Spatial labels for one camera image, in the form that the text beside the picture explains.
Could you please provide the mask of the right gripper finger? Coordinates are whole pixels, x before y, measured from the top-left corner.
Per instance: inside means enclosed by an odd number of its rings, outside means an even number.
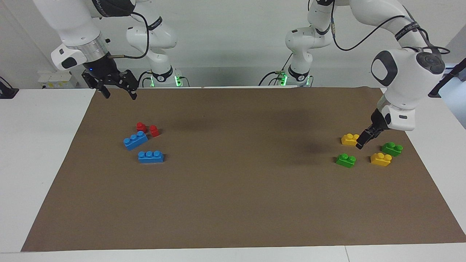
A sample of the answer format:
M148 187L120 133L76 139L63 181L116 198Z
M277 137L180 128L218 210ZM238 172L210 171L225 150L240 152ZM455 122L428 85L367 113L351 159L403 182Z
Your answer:
M108 99L110 97L111 94L108 91L108 89L106 88L106 86L104 85L104 81L102 79L97 79L96 80L93 76L91 76L91 74L89 74L87 72L83 72L82 77L83 77L85 83L87 83L88 88L97 90L106 99Z
M130 70L125 70L122 73L122 88L127 91L132 100L136 100L138 96L136 91L138 89L139 82L135 78L134 74Z

